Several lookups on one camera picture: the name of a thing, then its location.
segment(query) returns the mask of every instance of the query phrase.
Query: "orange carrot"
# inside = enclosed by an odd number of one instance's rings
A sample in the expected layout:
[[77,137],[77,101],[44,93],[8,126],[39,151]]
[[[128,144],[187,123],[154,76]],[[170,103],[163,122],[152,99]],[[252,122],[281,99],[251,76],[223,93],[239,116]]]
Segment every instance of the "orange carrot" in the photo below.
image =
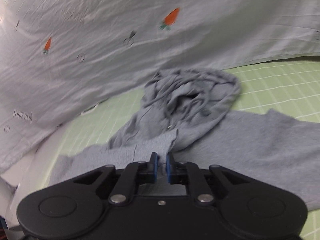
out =
[[52,40],[52,38],[50,37],[50,38],[48,39],[46,45],[44,46],[44,50],[47,50],[47,51],[48,51],[48,50],[50,49],[50,47],[51,47],[51,40]]
[[171,13],[169,13],[167,15],[167,17],[164,18],[164,20],[160,26],[160,29],[164,29],[164,28],[170,29],[169,26],[176,22],[179,11],[180,11],[180,8],[178,7],[176,9],[174,9]]
[[166,25],[172,25],[176,22],[176,19],[178,17],[180,8],[174,9],[171,13],[168,14],[166,18],[164,18],[164,23]]

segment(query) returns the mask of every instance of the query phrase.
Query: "white fabric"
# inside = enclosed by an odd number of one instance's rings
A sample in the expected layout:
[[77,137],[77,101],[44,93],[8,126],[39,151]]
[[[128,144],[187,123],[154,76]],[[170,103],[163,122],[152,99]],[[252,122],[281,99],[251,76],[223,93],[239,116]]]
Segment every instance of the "white fabric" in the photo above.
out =
[[5,181],[0,178],[0,216],[5,217],[5,212],[8,208],[12,192]]
[[[319,5],[320,0],[1,0],[0,173],[60,123],[145,82],[160,67],[225,69],[320,55]],[[160,29],[175,8],[176,22]],[[51,47],[43,54],[49,37]]]

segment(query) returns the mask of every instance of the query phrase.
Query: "metal screw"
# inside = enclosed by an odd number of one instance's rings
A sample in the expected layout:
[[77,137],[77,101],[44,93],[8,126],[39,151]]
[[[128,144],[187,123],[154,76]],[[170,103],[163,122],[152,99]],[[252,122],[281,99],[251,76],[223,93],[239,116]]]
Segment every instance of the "metal screw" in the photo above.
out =
[[166,204],[166,201],[164,201],[164,200],[159,200],[158,201],[158,205],[159,206],[164,206]]
[[122,203],[124,201],[126,201],[126,197],[124,195],[121,194],[116,194],[110,197],[111,202],[113,203]]
[[198,196],[198,200],[202,203],[209,203],[214,200],[214,197],[210,194],[201,194]]

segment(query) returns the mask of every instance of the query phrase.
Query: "wrinkled cloth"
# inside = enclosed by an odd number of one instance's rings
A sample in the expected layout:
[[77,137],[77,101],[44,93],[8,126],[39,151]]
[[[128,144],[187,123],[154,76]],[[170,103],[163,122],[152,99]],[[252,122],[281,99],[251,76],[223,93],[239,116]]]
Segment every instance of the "wrinkled cloth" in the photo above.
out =
[[159,70],[145,86],[141,109],[102,146],[60,157],[50,184],[105,164],[118,169],[159,154],[160,176],[148,195],[185,194],[170,186],[165,155],[200,168],[220,164],[300,196],[309,210],[320,207],[320,124],[300,122],[274,110],[265,115],[230,111],[238,79],[220,70]]
[[0,0],[0,173],[61,123],[145,84],[159,68],[222,70],[320,55],[319,4]]

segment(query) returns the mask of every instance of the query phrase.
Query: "green surface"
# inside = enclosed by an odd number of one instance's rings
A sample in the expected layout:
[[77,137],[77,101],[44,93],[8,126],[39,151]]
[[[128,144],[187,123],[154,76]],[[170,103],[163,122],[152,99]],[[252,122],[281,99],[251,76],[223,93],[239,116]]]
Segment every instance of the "green surface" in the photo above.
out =
[[[301,121],[320,122],[320,61],[277,61],[227,71],[242,85],[233,109],[265,114],[274,108]],[[106,143],[138,111],[142,96],[142,89],[129,91],[74,119],[58,154],[72,156],[89,145]],[[320,210],[309,213],[301,235],[305,240],[320,240]]]

